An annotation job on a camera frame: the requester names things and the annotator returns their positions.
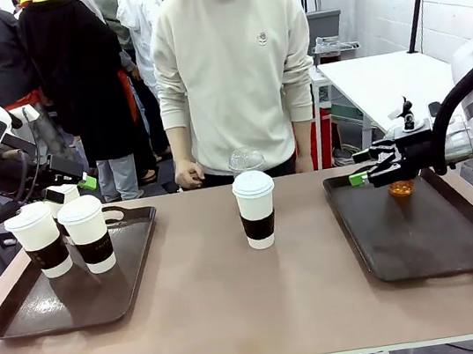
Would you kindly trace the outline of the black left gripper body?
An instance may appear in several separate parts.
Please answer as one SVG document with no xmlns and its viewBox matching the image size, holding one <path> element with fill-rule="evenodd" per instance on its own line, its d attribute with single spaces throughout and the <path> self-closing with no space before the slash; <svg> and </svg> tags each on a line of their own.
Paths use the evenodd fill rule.
<svg viewBox="0 0 473 354">
<path fill-rule="evenodd" d="M 75 160 L 49 155 L 44 163 L 25 151 L 0 154 L 0 194 L 9 196 L 38 192 L 50 186 L 78 184 L 85 179 L 84 166 Z"/>
</svg>

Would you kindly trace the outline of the person's right hand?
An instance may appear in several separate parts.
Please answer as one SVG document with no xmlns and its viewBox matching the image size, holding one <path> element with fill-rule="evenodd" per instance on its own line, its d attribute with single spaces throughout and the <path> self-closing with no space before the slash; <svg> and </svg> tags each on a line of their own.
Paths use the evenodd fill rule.
<svg viewBox="0 0 473 354">
<path fill-rule="evenodd" d="M 179 160 L 175 162 L 175 181 L 184 189 L 197 189 L 203 186 L 204 173 L 202 168 L 191 160 Z"/>
</svg>

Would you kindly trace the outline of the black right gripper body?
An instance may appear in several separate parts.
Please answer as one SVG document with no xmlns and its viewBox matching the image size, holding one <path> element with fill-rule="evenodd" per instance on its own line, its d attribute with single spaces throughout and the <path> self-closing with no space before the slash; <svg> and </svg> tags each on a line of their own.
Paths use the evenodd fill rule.
<svg viewBox="0 0 473 354">
<path fill-rule="evenodd" d="M 438 172 L 438 160 L 433 149 L 432 131 L 430 129 L 396 137 L 395 147 L 400 154 L 397 164 L 400 169 L 396 177 L 399 181 L 409 181 L 418 176 L 424 168 Z"/>
</svg>

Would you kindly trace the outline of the person's left hand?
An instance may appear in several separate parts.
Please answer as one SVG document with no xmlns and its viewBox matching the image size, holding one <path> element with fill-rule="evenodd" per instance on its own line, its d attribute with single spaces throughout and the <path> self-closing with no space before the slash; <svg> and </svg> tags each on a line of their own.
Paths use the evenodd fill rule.
<svg viewBox="0 0 473 354">
<path fill-rule="evenodd" d="M 312 150 L 297 150 L 295 161 L 297 173 L 311 173 L 318 169 L 317 159 Z"/>
</svg>

